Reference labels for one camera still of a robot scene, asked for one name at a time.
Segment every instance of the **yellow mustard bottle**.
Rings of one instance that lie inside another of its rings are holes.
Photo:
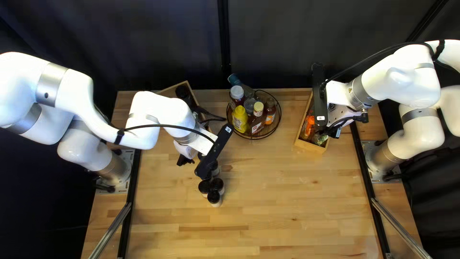
[[[233,117],[233,127],[241,133],[245,133],[247,131],[247,113],[246,109],[239,105],[235,108],[235,110],[231,113]]]

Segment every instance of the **round wire tray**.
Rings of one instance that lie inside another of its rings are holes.
[[[259,140],[259,139],[264,139],[268,136],[270,136],[271,134],[273,134],[273,132],[275,132],[275,130],[278,128],[278,125],[280,124],[280,121],[281,121],[281,115],[282,115],[282,112],[281,112],[281,106],[280,106],[280,103],[278,102],[278,100],[273,96],[271,95],[270,93],[268,92],[265,92],[264,90],[255,90],[257,96],[260,98],[260,100],[265,103],[266,100],[271,97],[273,98],[273,100],[275,100],[276,102],[276,115],[275,115],[275,119],[273,120],[272,124],[270,125],[265,125],[264,128],[259,131],[258,133],[252,135],[250,133],[248,133],[247,131],[245,133],[241,133],[239,131],[237,131],[236,129],[233,131],[235,134],[237,134],[238,136],[242,137],[242,138],[245,138],[245,139],[250,139],[250,140]],[[232,109],[230,108],[230,105],[227,105],[227,121],[229,124],[232,124],[233,125],[233,119],[232,119]]]

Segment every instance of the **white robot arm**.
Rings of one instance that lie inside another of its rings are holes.
[[[460,72],[460,41],[429,41],[437,60]],[[348,84],[326,85],[327,101],[337,104],[328,111],[328,126],[344,117],[367,112],[381,100],[399,102],[403,130],[393,134],[372,152],[366,153],[373,173],[385,173],[421,152],[441,146],[444,133],[437,115],[441,109],[449,130],[460,136],[460,86],[440,88],[430,49],[409,45],[395,51]]]
[[[95,171],[108,184],[116,185],[129,174],[121,159],[100,139],[151,149],[160,129],[124,131],[108,125],[95,109],[92,94],[92,79],[85,74],[22,53],[0,55],[0,127],[47,145],[61,140],[57,150],[61,158]],[[126,128],[148,124],[185,127],[213,141],[217,139],[196,122],[183,100],[138,92]],[[213,147],[209,139],[189,130],[165,130],[174,137],[177,150],[188,157],[197,151],[206,155]]]

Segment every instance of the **silver joint band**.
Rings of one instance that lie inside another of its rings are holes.
[[[412,119],[415,119],[418,117],[426,117],[426,116],[438,117],[438,114],[437,114],[437,111],[433,108],[415,109],[401,116],[401,121],[402,121],[402,124],[404,125],[406,122]]]
[[[432,68],[434,69],[434,65],[432,63],[418,63],[414,69],[419,69],[419,68]]]
[[[367,94],[366,90],[364,90],[364,86],[362,85],[361,77],[362,74],[347,84],[348,100],[351,105],[354,106],[355,110],[369,108],[381,101],[376,100]]]
[[[75,130],[82,130],[84,132],[88,132],[89,134],[95,136],[96,138],[99,138],[96,134],[94,134],[88,126],[86,126],[86,123],[84,121],[80,120],[73,120],[69,124],[69,129],[75,129]]]
[[[109,185],[118,185],[123,183],[129,176],[129,172],[125,162],[112,152],[112,160],[103,169],[96,171],[96,173],[104,178],[105,182]]]
[[[405,159],[393,155],[388,148],[388,140],[386,140],[371,154],[371,161],[379,171],[385,172],[404,162]]]
[[[38,103],[54,107],[59,85],[68,68],[49,63],[43,70],[37,84],[35,98]]]
[[[24,118],[6,129],[19,135],[25,133],[37,122],[40,114],[41,106],[38,103],[34,103]]]
[[[200,131],[200,124],[198,122],[195,122],[195,127],[193,128],[194,130]],[[180,138],[174,137],[174,140],[177,141],[177,143],[181,145],[187,145],[195,141],[199,135],[195,132],[190,132],[187,136],[183,136]]]
[[[149,115],[149,114],[130,113],[128,115],[128,118],[147,119],[147,120],[155,122],[156,124],[160,123],[156,117]]]

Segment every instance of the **wooden table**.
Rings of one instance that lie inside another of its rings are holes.
[[[293,141],[311,90],[268,91],[280,101],[280,126],[263,140],[230,138],[219,157],[225,182],[220,208],[198,192],[196,165],[176,166],[179,154],[164,130],[156,147],[143,151],[129,258],[381,258],[349,127],[322,156],[297,149]],[[227,90],[194,92],[202,107],[225,114]],[[125,125],[134,93],[118,93],[116,126]],[[357,124],[362,140],[386,138],[378,107],[369,110],[369,121]],[[214,132],[221,125],[212,122]],[[417,235],[402,185],[374,188]],[[96,195],[82,258],[125,202],[125,194]],[[102,258],[116,258],[119,233]]]

